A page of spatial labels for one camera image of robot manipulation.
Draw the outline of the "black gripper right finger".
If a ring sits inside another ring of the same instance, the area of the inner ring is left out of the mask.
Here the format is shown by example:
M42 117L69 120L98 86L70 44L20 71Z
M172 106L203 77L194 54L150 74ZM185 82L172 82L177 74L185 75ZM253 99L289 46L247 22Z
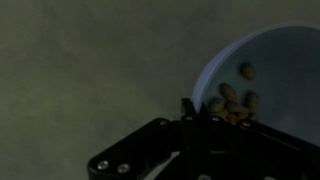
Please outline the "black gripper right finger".
M320 180L319 146L250 120L231 125L205 105L199 117L239 164L240 180Z

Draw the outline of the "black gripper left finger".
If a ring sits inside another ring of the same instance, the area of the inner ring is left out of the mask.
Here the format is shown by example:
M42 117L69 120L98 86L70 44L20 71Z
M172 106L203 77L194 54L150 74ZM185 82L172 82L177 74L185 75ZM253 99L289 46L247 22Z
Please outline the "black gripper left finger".
M89 180L142 180L173 152L184 149L183 124L197 116L189 98L181 100L179 120L156 118L91 158Z

